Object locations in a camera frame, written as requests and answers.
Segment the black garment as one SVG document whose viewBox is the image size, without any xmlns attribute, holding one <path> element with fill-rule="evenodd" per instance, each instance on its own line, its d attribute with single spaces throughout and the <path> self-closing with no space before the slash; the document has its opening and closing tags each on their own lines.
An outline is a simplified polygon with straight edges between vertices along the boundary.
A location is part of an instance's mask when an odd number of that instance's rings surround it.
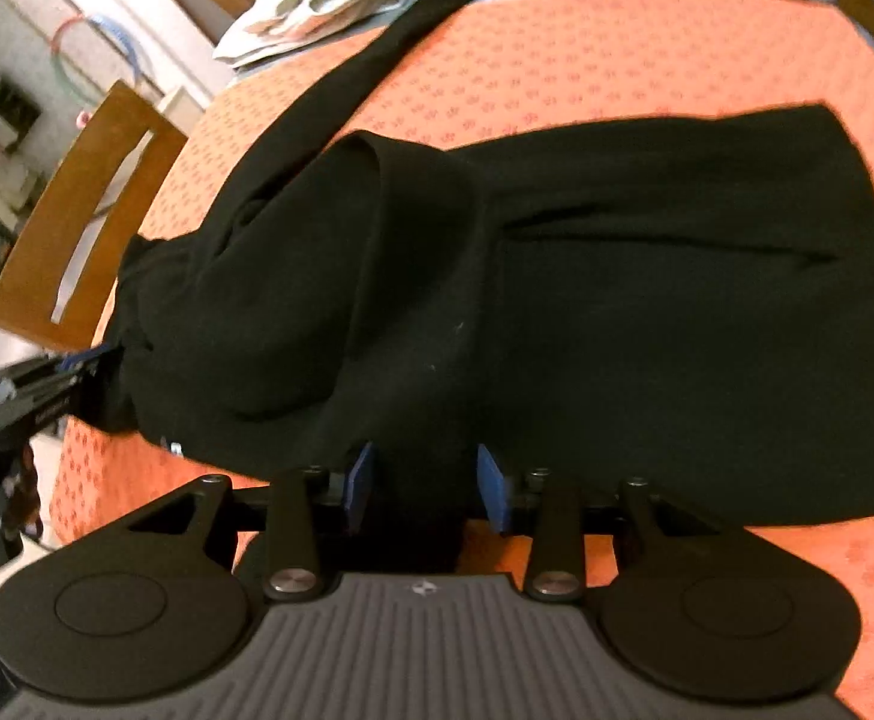
<svg viewBox="0 0 874 720">
<path fill-rule="evenodd" d="M 341 133 L 480 0 L 419 0 L 293 99 L 194 231 L 135 238 L 92 419 L 266 479 L 372 442 L 383 534 L 477 449 L 744 525 L 874 517 L 874 182 L 825 103 L 462 146 Z"/>
</svg>

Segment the near wooden chair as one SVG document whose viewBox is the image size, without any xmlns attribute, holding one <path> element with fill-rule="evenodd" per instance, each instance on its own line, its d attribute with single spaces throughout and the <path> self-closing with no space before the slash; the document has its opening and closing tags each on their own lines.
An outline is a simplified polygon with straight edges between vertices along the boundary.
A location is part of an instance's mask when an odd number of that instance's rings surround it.
<svg viewBox="0 0 874 720">
<path fill-rule="evenodd" d="M 55 351 L 89 348 L 124 250 L 185 143 L 133 88 L 110 88 L 2 267 L 0 330 Z"/>
</svg>

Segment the colourful hula hoop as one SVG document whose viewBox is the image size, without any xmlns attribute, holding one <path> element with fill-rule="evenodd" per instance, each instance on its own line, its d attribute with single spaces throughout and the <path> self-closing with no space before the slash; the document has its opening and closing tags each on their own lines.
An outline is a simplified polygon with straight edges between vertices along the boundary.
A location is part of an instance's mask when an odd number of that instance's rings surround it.
<svg viewBox="0 0 874 720">
<path fill-rule="evenodd" d="M 56 83 L 84 109 L 94 109 L 113 82 L 146 89 L 146 52 L 128 28 L 108 16 L 79 13 L 50 37 Z"/>
</svg>

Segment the wall television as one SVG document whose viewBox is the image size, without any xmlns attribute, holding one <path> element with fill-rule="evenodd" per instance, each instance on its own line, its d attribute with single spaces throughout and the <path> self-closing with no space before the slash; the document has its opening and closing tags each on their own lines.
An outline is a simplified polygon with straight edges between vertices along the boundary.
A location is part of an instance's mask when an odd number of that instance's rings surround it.
<svg viewBox="0 0 874 720">
<path fill-rule="evenodd" d="M 0 119 L 18 142 L 27 137 L 40 118 L 41 107 L 16 83 L 0 74 Z"/>
</svg>

